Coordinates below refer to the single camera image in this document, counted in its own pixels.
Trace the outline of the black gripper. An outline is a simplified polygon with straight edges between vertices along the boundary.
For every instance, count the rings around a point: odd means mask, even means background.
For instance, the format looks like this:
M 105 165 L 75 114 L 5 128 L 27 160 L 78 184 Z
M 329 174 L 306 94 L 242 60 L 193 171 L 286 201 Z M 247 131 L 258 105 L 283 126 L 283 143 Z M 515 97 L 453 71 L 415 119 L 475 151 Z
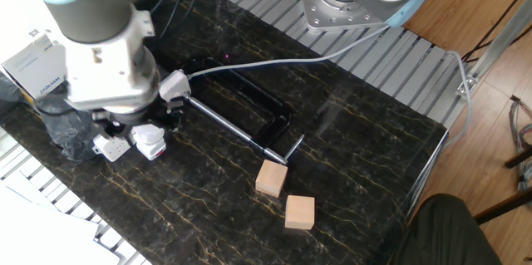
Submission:
M 177 97 L 170 101 L 165 101 L 159 97 L 155 105 L 155 122 L 158 126 L 166 130 L 178 130 L 184 116 L 184 107 L 185 100 L 183 97 Z M 128 145 L 133 145 L 133 141 L 131 140 L 131 127 L 128 125 L 137 126 L 153 122 L 151 114 L 147 109 L 132 113 L 92 110 L 91 118 L 93 123 L 99 126 L 101 134 L 107 140 L 117 138 L 125 140 Z

